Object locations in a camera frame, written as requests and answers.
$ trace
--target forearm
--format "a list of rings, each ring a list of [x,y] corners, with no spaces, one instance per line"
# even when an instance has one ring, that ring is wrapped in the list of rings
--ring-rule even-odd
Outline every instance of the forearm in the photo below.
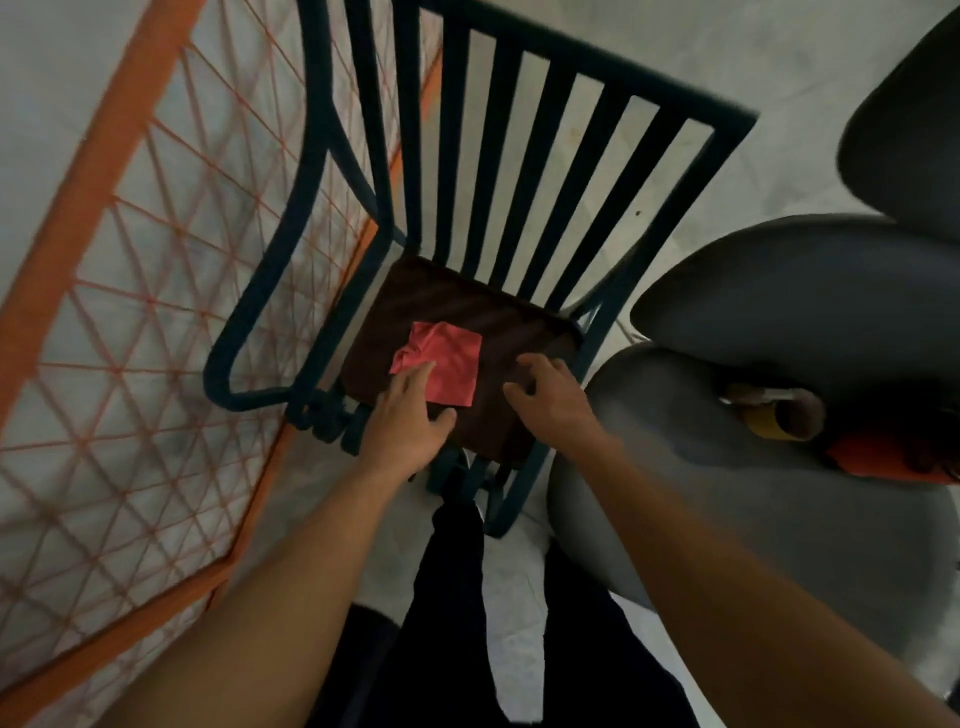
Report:
[[[302,726],[396,490],[385,478],[392,476],[355,467],[102,726]]]
[[[570,453],[690,672],[731,728],[955,726],[888,654],[604,441]]]

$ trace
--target brown seat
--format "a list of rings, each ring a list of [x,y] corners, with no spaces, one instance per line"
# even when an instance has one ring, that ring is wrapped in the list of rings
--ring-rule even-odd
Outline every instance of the brown seat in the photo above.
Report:
[[[342,380],[348,396],[373,406],[387,388],[394,352],[415,321],[446,321],[483,336],[473,405],[457,407],[450,443],[519,468],[534,438],[503,397],[503,382],[527,387],[532,378],[516,364],[524,352],[572,360],[583,339],[576,324],[484,283],[406,255],[391,267],[347,354]],[[428,405],[431,417],[444,408]]]

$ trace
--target hand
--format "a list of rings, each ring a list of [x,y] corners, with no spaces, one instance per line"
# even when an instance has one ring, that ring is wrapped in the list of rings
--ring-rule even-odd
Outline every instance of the hand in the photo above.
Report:
[[[457,412],[445,409],[436,422],[427,417],[426,380],[435,365],[431,361],[398,372],[376,398],[360,444],[359,468],[384,473],[399,484],[429,465],[444,446]]]
[[[611,439],[561,359],[551,361],[541,353],[522,353],[516,361],[530,368],[537,392],[528,395],[508,381],[503,385],[503,395],[534,437],[568,457],[577,448],[590,448]]]

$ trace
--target black pants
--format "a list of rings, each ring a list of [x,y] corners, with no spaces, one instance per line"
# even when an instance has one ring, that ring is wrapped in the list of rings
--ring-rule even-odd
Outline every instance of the black pants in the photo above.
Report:
[[[487,656],[484,535],[475,506],[447,503],[363,724],[504,726]],[[638,640],[610,594],[554,544],[546,556],[543,725],[696,726],[684,689]]]

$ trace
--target red cloth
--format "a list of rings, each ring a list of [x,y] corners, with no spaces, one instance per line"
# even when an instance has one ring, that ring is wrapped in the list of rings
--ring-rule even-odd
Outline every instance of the red cloth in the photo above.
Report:
[[[455,327],[446,321],[427,324],[416,321],[406,346],[396,350],[390,374],[415,367],[425,361],[437,366],[426,383],[426,400],[437,404],[469,407],[477,386],[480,368],[480,342],[475,331]]]

